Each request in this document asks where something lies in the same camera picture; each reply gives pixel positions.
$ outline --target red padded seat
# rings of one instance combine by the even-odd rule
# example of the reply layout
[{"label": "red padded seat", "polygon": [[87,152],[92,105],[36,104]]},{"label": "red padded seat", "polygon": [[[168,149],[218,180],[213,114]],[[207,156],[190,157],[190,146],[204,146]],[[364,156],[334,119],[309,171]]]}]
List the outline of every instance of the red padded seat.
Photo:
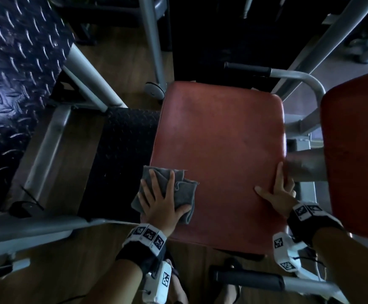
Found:
[{"label": "red padded seat", "polygon": [[333,214],[368,237],[368,75],[323,97],[321,123]]},{"label": "red padded seat", "polygon": [[285,158],[279,97],[236,87],[174,82],[163,103],[151,165],[197,180],[195,211],[172,239],[238,252],[272,253],[286,221],[254,191],[272,189]]}]

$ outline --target left hand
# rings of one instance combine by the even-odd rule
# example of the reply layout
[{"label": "left hand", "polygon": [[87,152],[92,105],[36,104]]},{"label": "left hand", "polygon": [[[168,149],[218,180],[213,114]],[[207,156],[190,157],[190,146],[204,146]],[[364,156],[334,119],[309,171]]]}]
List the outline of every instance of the left hand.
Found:
[{"label": "left hand", "polygon": [[163,197],[161,194],[157,176],[153,169],[150,170],[150,177],[154,196],[151,194],[144,179],[141,180],[141,186],[143,187],[145,196],[140,192],[137,194],[145,212],[141,216],[141,221],[153,225],[161,230],[166,237],[169,237],[174,231],[178,220],[191,210],[191,205],[182,205],[177,210],[174,209],[175,174],[173,171],[170,172],[166,197]]}]

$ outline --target wooden floor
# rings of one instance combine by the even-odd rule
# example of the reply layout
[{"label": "wooden floor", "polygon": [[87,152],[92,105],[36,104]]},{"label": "wooden floor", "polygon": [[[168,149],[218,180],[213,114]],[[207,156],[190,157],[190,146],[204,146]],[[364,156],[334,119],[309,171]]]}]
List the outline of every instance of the wooden floor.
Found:
[{"label": "wooden floor", "polygon": [[[159,109],[143,93],[154,81],[151,57],[141,29],[104,29],[95,47],[81,50],[128,107]],[[173,80],[172,54],[163,55],[168,81]],[[49,175],[42,204],[55,214],[76,214],[100,138],[103,117],[91,111],[73,111]],[[75,232],[70,238],[17,254],[31,265],[0,280],[0,303],[56,304],[84,295],[112,264],[131,229],[102,225]],[[210,302],[208,268],[228,256],[211,248],[168,243],[191,303]],[[281,273],[271,260],[256,263],[239,259],[246,269]],[[135,303],[140,303],[137,296]],[[239,303],[313,303],[295,293],[243,288]]]}]

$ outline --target person's foot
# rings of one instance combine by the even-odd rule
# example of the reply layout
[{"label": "person's foot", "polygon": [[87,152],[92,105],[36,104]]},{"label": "person's foot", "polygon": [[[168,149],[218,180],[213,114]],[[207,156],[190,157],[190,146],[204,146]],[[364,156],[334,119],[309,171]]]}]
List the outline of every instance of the person's foot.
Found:
[{"label": "person's foot", "polygon": [[215,304],[233,304],[236,301],[236,297],[236,287],[234,285],[224,285],[215,300]]},{"label": "person's foot", "polygon": [[[168,262],[168,264],[172,268],[173,266],[171,264],[171,260],[167,259],[166,261]],[[188,297],[187,297],[184,289],[181,286],[181,282],[178,279],[178,277],[176,275],[174,275],[173,273],[171,273],[171,281],[170,281],[170,286],[168,288],[167,298],[168,298],[168,300],[171,301],[171,303],[175,303],[175,302],[179,301],[183,304],[188,304]]]}]

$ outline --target red vinyl cushion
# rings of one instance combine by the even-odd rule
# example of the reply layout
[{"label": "red vinyl cushion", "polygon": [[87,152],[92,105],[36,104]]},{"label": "red vinyl cushion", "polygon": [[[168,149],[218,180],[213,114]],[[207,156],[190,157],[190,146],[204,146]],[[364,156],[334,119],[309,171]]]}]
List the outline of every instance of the red vinyl cushion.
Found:
[{"label": "red vinyl cushion", "polygon": [[323,97],[321,123],[333,214],[368,237],[368,75]]},{"label": "red vinyl cushion", "polygon": [[272,253],[285,219],[254,191],[272,189],[285,158],[279,97],[236,87],[174,82],[163,103],[151,165],[197,180],[189,225],[172,239],[238,252]]}]

